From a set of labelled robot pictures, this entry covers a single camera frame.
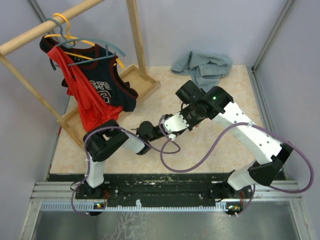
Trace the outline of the light blue denim cloth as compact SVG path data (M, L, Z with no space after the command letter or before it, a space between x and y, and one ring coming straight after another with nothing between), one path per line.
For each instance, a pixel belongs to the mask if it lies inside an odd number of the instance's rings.
M180 57L172 65L171 72L190 76L198 88L208 92L231 72L232 66L232 59L226 55L193 50Z

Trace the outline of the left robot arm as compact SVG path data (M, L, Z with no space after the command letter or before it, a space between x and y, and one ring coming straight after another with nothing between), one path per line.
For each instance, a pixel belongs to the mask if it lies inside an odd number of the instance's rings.
M83 137L84 150L88 155L88 175L81 191L84 197L97 199L104 192L104 170L106 160L118 149L125 148L137 155L146 154L151 147L150 142L163 138L159 126L154 126L149 121L142 122L136 133L128 133L120 129L116 120L111 119Z

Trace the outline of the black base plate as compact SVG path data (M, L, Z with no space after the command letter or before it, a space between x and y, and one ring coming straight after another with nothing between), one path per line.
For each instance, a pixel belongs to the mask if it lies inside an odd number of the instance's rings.
M72 182L76 200L97 199L95 208L135 207L189 208L214 207L234 199L243 205L253 194L251 186L233 190L227 173L108 173L102 185L92 188L79 174L51 174L49 182Z

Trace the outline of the navy basketball jersey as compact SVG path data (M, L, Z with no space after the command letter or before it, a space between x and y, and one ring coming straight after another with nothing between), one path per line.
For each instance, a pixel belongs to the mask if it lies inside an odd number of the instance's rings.
M76 53L90 58L105 55L105 48L100 45L89 48L71 48L60 46L64 52ZM85 59L68 55L73 63L82 62ZM124 82L119 76L116 57L82 63L75 65L82 70L89 82L93 85L102 99L111 106L123 107L123 111L132 112L137 105L139 94L130 87L129 82Z

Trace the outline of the yellow clothes hanger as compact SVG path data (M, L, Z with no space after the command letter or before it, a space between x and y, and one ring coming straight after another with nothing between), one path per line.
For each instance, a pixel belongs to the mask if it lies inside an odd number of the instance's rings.
M62 20L64 20L64 22L66 23L66 28L64 28L62 26L62 23L60 23L54 17L59 17ZM65 53L69 56L84 59L84 61L81 61L81 62L70 63L69 66L75 66L75 65L80 65L80 64L84 64L84 63L90 63L90 62L94 62L94 61L99 61L99 60L110 59L110 58L116 57L114 65L116 66L117 64L119 64L122 69L125 68L123 62L121 60L119 60L119 57L118 57L118 54L121 55L122 57L125 57L126 54L124 51L122 51L120 48L118 48L114 44L107 42L105 40L101 40L101 39L97 39L97 38L88 38L88 37L75 37L75 36L71 35L71 33L70 33L71 23L68 20L68 18L65 17L63 14L54 13L52 17L47 17L45 19L45 21L53 22L59 27L59 34L53 33L53 34L47 34L44 36L45 38L49 38L49 37L62 38L63 41L57 43L56 44L57 47L63 46L67 49L72 49L79 42L85 43L85 44L90 45L92 47L96 47L98 45L98 43L104 44L105 55L100 56L100 57L95 57L95 58L66 51Z

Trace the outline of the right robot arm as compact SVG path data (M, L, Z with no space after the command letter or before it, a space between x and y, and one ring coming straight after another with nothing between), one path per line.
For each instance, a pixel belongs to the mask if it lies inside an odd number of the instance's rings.
M179 114L189 130L204 119L213 120L229 130L254 155L251 164L233 170L226 180L213 187L213 198L235 198L244 187L253 184L271 185L292 153L292 147L249 125L250 118L219 86L204 91L189 80L175 94L186 105Z

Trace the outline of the red shirt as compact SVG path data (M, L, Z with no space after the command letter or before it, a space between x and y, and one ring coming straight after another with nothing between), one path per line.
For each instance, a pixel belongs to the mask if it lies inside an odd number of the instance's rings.
M53 47L47 55L61 68L69 93L77 101L79 116L86 132L111 119L118 119L123 107L106 103L82 70L76 65L70 66L73 60L59 46Z

